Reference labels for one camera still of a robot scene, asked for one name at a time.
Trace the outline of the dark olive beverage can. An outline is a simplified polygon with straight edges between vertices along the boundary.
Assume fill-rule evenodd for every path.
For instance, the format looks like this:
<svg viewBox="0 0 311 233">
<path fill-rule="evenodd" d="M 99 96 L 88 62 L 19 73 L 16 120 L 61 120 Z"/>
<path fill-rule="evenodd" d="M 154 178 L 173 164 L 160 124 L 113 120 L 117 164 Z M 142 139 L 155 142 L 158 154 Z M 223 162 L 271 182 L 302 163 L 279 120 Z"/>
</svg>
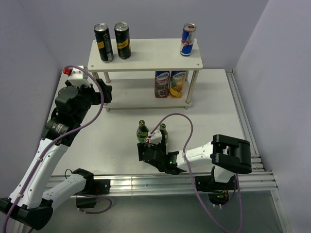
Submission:
<svg viewBox="0 0 311 233">
<path fill-rule="evenodd" d="M 118 22 L 114 26 L 118 55 L 121 59 L 131 56 L 129 26 L 125 22 Z"/>
</svg>

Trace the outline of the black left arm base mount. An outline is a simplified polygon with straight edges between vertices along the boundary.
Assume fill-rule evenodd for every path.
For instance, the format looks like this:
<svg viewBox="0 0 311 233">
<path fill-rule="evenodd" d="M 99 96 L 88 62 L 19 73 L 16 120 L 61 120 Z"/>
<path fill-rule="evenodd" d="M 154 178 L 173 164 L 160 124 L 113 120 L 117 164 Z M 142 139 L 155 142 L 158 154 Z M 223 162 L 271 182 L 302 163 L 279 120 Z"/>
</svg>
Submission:
<svg viewBox="0 0 311 233">
<path fill-rule="evenodd" d="M 107 195 L 110 190 L 110 180 L 109 179 L 96 179 L 93 182 L 92 187 L 88 191 L 82 191 L 78 193 L 82 198 L 76 198 L 76 207 L 80 209 L 90 209 L 94 208 L 95 205 L 99 202 L 98 198 L 94 197 L 85 197 L 84 195 Z"/>
</svg>

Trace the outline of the blue silver energy drink can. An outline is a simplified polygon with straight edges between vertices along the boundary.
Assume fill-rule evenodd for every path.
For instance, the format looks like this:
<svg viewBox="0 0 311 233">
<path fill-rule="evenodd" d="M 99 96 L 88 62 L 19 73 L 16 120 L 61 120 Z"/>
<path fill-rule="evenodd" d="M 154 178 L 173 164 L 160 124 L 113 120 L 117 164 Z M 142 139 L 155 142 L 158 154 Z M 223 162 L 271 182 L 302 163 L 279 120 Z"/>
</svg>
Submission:
<svg viewBox="0 0 311 233">
<path fill-rule="evenodd" d="M 195 33 L 196 25 L 194 23 L 186 23 L 184 25 L 181 37 L 181 55 L 190 56 L 194 44 Z"/>
</svg>

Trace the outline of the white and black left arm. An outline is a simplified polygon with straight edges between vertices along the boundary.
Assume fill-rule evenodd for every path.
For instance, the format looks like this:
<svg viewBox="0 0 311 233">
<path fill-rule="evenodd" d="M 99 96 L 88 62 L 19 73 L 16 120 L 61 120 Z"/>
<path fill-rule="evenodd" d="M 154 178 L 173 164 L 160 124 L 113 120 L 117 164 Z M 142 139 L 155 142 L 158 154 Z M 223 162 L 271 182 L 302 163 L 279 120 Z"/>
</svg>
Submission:
<svg viewBox="0 0 311 233">
<path fill-rule="evenodd" d="M 81 123 L 92 105 L 110 103 L 112 86 L 97 79 L 99 92 L 92 84 L 66 87 L 58 91 L 56 107 L 47 122 L 30 167 L 14 192 L 0 200 L 0 211 L 31 229 L 41 230 L 52 217 L 54 210 L 72 195 L 95 194 L 93 173 L 78 168 L 68 179 L 46 190 L 50 177 L 73 143 Z"/>
</svg>

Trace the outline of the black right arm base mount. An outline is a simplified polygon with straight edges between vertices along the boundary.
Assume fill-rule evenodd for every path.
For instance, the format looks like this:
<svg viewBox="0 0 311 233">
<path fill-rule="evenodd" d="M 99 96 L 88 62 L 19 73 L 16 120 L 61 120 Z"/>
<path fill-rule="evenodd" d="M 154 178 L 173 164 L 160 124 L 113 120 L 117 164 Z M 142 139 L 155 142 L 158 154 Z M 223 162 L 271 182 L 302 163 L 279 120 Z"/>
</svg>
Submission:
<svg viewBox="0 0 311 233">
<path fill-rule="evenodd" d="M 196 176 L 196 190 L 208 194 L 208 199 L 213 206 L 223 207 L 238 191 L 235 175 L 227 183 L 218 183 L 212 176 Z"/>
</svg>

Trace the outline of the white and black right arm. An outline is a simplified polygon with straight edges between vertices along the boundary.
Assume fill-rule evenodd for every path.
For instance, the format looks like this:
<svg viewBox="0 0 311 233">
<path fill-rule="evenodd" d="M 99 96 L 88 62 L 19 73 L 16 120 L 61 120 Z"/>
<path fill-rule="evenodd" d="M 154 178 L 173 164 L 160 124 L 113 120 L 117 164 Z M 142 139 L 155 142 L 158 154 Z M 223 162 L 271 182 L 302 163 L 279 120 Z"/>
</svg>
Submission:
<svg viewBox="0 0 311 233">
<path fill-rule="evenodd" d="M 216 134 L 207 144 L 187 150 L 167 152 L 162 136 L 151 136 L 138 143 L 138 160 L 159 172 L 178 175 L 190 172 L 193 167 L 213 165 L 211 186 L 221 189 L 235 174 L 252 172 L 251 148 L 247 140 Z"/>
</svg>

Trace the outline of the black and gold can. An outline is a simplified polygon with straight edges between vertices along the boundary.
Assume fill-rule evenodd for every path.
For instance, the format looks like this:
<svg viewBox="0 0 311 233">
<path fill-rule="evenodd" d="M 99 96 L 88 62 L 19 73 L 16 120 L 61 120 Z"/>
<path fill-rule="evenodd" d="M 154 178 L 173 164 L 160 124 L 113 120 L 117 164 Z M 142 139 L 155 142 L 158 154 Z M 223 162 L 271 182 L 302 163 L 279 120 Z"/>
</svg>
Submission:
<svg viewBox="0 0 311 233">
<path fill-rule="evenodd" d="M 114 55 L 108 25 L 105 23 L 96 24 L 94 33 L 101 60 L 106 63 L 113 61 Z"/>
</svg>

